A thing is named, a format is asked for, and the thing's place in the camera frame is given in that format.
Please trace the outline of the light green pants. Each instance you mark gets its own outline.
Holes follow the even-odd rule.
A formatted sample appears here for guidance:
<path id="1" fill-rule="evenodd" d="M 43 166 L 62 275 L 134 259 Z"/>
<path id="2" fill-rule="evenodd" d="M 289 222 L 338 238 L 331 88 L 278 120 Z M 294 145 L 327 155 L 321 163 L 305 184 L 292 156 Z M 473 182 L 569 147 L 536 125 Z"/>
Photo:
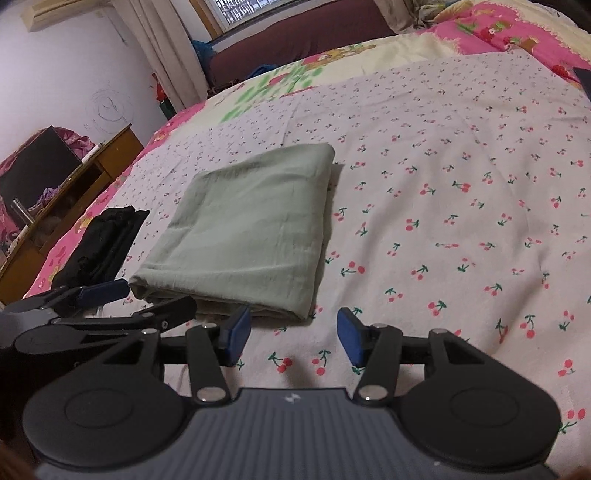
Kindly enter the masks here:
<path id="1" fill-rule="evenodd" d="M 189 296 L 200 315 L 249 305 L 263 318 L 307 318 L 334 158 L 328 143 L 301 144 L 195 175 L 130 278 L 133 295 Z"/>

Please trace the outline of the black folded garment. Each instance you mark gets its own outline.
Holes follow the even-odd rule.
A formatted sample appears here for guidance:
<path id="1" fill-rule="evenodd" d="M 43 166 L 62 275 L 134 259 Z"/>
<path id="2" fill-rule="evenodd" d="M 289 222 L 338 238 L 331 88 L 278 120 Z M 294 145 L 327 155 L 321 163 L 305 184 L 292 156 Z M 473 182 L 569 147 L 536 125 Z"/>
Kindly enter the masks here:
<path id="1" fill-rule="evenodd" d="M 94 217 L 51 287 L 86 287 L 115 279 L 148 210 L 108 208 Z"/>

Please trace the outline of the wooden desk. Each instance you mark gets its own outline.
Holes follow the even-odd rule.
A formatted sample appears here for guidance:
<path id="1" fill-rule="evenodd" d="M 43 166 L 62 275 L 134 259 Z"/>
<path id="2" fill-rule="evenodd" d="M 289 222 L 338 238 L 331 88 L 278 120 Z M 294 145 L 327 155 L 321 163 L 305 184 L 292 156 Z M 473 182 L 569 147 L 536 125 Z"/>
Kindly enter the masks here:
<path id="1" fill-rule="evenodd" d="M 126 126 L 62 183 L 48 205 L 17 237 L 1 266 L 2 304 L 24 296 L 57 241 L 133 163 L 142 149 L 131 127 Z"/>

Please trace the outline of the black television with pink cover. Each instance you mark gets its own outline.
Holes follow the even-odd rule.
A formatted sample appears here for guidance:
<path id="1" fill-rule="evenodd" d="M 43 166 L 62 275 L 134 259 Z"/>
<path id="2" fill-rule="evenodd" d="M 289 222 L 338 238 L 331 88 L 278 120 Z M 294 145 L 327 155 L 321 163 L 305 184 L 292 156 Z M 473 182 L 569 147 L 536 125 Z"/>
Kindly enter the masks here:
<path id="1" fill-rule="evenodd" d="M 24 226 L 11 207 L 17 198 L 27 209 L 49 200 L 95 147 L 87 136 L 49 126 L 29 137 L 1 162 L 1 251 L 6 253 Z"/>

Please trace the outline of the white cherry print sheet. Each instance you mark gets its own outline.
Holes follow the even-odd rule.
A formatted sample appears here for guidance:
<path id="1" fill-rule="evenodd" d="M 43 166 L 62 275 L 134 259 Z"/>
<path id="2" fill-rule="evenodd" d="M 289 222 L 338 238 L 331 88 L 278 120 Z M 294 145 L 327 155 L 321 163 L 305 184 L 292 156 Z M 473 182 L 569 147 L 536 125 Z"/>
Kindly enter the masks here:
<path id="1" fill-rule="evenodd" d="M 348 307 L 408 335 L 444 328 L 548 391 L 549 462 L 590 461 L 590 102 L 528 53 L 422 61 L 192 118 L 112 199 L 147 210 L 132 275 L 200 172 L 300 143 L 335 149 L 332 232 L 308 325 L 256 326 L 233 387 L 353 387 L 335 333 Z"/>

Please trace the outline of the blue cloth on sofa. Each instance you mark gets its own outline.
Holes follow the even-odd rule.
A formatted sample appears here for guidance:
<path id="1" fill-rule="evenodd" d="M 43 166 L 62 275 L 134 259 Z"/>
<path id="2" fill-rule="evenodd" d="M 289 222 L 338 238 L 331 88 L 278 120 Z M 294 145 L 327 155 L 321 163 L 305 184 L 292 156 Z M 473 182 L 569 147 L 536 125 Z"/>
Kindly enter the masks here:
<path id="1" fill-rule="evenodd" d="M 211 44 L 198 40 L 191 40 L 190 43 L 195 54 L 197 54 L 197 59 L 204 71 L 207 81 L 211 84 L 242 81 L 273 71 L 277 68 L 276 64 L 259 64 L 256 67 L 238 67 L 238 65 L 233 65 L 231 60 L 220 60 L 215 66 L 213 66 L 213 58 L 217 55 L 217 52 Z"/>

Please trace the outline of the beige left curtain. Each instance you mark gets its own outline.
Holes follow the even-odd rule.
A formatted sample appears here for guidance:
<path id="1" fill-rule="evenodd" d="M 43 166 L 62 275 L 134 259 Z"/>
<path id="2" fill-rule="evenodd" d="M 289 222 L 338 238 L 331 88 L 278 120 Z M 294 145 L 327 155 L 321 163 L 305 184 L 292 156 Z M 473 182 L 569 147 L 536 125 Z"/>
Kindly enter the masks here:
<path id="1" fill-rule="evenodd" d="M 207 99 L 208 84 L 190 36 L 171 1 L 115 0 L 157 80 L 179 112 Z"/>

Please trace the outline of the beige curtain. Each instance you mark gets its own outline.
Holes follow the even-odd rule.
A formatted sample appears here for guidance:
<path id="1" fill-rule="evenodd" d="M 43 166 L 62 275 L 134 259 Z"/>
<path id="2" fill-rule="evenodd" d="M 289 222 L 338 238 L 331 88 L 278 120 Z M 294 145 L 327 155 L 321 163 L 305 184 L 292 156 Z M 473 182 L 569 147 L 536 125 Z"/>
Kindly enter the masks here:
<path id="1" fill-rule="evenodd" d="M 422 6 L 416 0 L 374 0 L 389 28 L 396 34 L 404 34 L 425 26 L 420 19 Z"/>
<path id="2" fill-rule="evenodd" d="M 207 99 L 208 84 L 190 36 L 171 1 L 115 0 L 157 80 L 179 112 Z"/>

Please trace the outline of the barred window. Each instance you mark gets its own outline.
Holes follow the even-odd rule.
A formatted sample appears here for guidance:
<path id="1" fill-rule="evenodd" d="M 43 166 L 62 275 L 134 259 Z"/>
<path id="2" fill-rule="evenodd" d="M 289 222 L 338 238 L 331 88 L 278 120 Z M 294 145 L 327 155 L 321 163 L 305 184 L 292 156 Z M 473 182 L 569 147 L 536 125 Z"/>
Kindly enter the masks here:
<path id="1" fill-rule="evenodd" d="M 226 31 L 252 20 L 260 15 L 273 12 L 277 8 L 290 4 L 288 0 L 205 0 L 214 18 Z"/>

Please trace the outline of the dark red sofa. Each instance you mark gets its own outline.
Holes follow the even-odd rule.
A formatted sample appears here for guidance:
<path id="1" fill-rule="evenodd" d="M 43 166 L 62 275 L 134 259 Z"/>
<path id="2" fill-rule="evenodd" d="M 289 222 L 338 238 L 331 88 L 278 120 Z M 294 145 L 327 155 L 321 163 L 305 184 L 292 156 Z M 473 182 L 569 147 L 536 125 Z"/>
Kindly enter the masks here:
<path id="1" fill-rule="evenodd" d="M 332 1 L 280 20 L 214 54 L 204 68 L 209 86 L 243 81 L 259 67 L 273 67 L 325 51 L 391 36 L 373 1 Z"/>

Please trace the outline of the beige right curtain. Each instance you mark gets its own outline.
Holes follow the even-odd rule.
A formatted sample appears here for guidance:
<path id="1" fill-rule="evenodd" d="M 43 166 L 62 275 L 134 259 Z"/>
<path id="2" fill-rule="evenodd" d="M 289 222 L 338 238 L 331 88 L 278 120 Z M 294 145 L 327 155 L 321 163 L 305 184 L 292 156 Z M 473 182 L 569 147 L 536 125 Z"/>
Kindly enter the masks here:
<path id="1" fill-rule="evenodd" d="M 420 19 L 422 6 L 416 0 L 374 0 L 389 28 L 396 34 L 404 34 L 425 26 Z"/>

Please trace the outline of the pink cartoon blanket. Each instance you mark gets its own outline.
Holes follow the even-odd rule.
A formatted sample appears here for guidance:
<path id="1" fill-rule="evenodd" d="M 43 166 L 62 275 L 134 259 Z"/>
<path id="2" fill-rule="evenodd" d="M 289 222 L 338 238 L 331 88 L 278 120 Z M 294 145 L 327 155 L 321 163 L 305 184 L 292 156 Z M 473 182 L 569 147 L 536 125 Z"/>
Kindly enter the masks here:
<path id="1" fill-rule="evenodd" d="M 252 80 L 232 86 L 211 99 L 192 106 L 158 130 L 133 163 L 113 185 L 100 194 L 50 250 L 27 295 L 48 290 L 53 277 L 65 265 L 79 244 L 90 221 L 107 207 L 134 204 L 151 210 L 140 238 L 152 245 L 171 219 L 167 205 L 177 206 L 181 189 L 194 173 L 186 157 L 188 144 L 199 132 L 209 132 L 224 121 L 230 127 L 211 146 L 199 150 L 202 167 L 233 158 L 241 135 L 252 134 L 256 126 L 263 136 L 260 146 L 290 145 L 318 133 L 301 127 L 280 127 L 276 121 L 256 121 L 264 104 L 294 105 L 324 85 L 341 92 L 342 100 L 353 103 L 368 96 L 366 87 L 349 92 L 342 83 L 356 77 L 387 72 L 412 63 L 453 56 L 500 53 L 528 48 L 549 68 L 590 63 L 590 35 L 574 24 L 555 17 L 547 8 L 529 1 L 462 1 L 452 8 L 452 17 L 419 33 L 405 34 L 339 47 L 304 60 L 297 60 Z M 170 159 L 174 148 L 184 158 Z"/>

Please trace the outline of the wall air conditioner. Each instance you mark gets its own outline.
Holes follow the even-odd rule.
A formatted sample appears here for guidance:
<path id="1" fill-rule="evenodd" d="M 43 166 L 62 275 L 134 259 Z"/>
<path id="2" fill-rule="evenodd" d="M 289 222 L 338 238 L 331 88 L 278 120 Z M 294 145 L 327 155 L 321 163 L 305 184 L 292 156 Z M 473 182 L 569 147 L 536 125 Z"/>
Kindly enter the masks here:
<path id="1" fill-rule="evenodd" d="M 109 4 L 109 1 L 102 0 L 37 1 L 23 10 L 21 19 L 28 32 L 37 32 L 66 19 Z"/>

